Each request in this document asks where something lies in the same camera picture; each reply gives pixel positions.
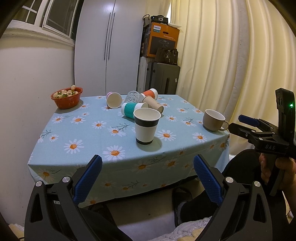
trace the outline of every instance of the orange box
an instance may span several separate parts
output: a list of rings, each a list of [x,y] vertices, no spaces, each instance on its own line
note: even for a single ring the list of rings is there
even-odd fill
[[[158,48],[175,49],[180,30],[163,23],[151,23],[143,30],[141,56],[155,58]]]

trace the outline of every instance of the floral tablecloth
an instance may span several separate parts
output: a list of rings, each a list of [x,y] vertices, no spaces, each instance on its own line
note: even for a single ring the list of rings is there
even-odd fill
[[[29,159],[33,179],[56,183],[100,155],[103,168],[83,207],[196,175],[197,154],[222,171],[229,161],[229,133],[204,129],[203,113],[177,95],[157,101],[164,111],[150,145],[136,142],[134,120],[122,116],[120,108],[109,109],[105,96],[83,97],[72,109],[57,109]]]

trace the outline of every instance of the black and white paper cup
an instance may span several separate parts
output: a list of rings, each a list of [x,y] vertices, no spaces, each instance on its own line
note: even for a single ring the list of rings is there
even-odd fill
[[[133,112],[135,118],[136,141],[142,145],[151,144],[161,117],[159,111],[139,108]]]

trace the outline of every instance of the wardrobe door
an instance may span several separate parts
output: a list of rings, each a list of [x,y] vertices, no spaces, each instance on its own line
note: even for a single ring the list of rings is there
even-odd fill
[[[106,94],[107,41],[115,0],[84,0],[74,55],[75,84],[81,96]]]
[[[106,92],[136,90],[146,0],[116,0],[108,46]]]

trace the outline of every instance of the mug handle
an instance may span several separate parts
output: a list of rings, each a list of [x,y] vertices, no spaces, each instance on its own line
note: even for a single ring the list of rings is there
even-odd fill
[[[221,127],[221,128],[219,129],[220,131],[226,131],[226,130],[228,129],[228,127],[229,127],[229,123],[228,123],[228,121],[225,120],[224,122],[227,123],[227,127],[226,127],[226,128]]]

